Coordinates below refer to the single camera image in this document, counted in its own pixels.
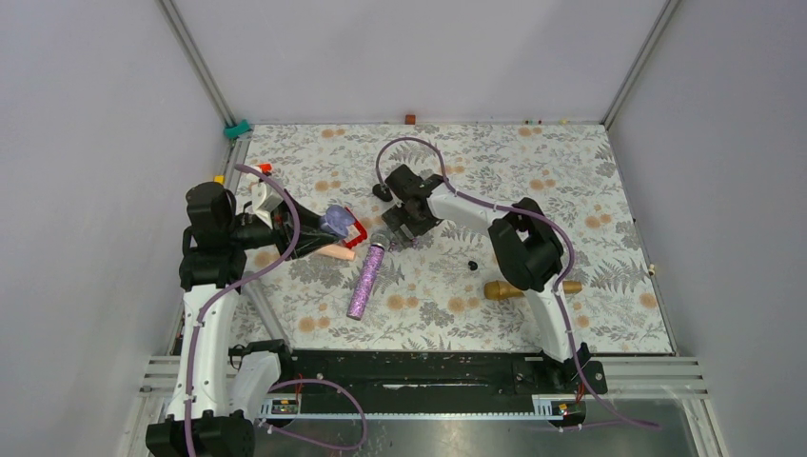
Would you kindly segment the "lavender earbud charging case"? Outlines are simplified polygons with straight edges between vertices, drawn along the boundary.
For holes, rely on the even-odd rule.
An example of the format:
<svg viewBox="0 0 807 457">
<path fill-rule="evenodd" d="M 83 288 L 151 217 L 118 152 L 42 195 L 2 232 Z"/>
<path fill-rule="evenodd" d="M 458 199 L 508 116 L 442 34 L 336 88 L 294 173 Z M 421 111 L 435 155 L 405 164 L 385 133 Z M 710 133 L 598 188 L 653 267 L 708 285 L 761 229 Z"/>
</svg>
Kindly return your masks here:
<svg viewBox="0 0 807 457">
<path fill-rule="evenodd" d="M 350 234 L 350 227 L 356 222 L 355 216 L 345 207 L 329 206 L 319 219 L 320 230 L 344 240 Z"/>
</svg>

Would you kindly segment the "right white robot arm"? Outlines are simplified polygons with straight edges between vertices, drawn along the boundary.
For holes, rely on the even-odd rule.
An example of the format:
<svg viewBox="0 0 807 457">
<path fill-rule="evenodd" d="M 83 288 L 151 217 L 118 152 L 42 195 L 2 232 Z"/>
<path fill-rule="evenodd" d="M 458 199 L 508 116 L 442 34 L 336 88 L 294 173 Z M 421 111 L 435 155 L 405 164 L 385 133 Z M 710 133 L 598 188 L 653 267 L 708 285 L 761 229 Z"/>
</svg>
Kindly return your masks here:
<svg viewBox="0 0 807 457">
<path fill-rule="evenodd" d="M 422 178 L 406 165 L 394 169 L 372 192 L 391 203 L 383 219 L 402 247 L 443 221 L 486 236 L 503 279 L 524 294 L 534 315 L 549 386 L 560 392 L 606 392 L 603 374 L 589 362 L 588 346 L 571 328 L 561 279 L 561 258 L 567 251 L 534 200 L 523 198 L 510 206 L 486 202 L 452 188 L 440 175 Z"/>
</svg>

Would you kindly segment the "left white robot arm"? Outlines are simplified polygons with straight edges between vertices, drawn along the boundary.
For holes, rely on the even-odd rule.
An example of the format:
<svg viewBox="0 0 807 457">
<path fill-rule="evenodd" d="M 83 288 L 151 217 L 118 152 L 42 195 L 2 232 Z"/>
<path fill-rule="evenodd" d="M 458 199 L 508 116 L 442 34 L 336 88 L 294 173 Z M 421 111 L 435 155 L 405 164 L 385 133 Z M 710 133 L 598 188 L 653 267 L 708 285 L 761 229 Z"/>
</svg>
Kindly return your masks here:
<svg viewBox="0 0 807 457">
<path fill-rule="evenodd" d="M 216 182 L 191 188 L 186 202 L 180 371 L 165 419 L 148 426 L 146 447 L 154 456 L 250 456 L 268 390 L 290 387 L 296 368 L 288 344 L 276 339 L 248 345 L 234 381 L 226 379 L 226 340 L 247 276 L 246 253 L 274 246 L 285 258 L 304 257 L 340 243 L 354 220 L 346 211 L 336 219 L 317 214 L 265 183 L 242 213 L 233 192 Z"/>
</svg>

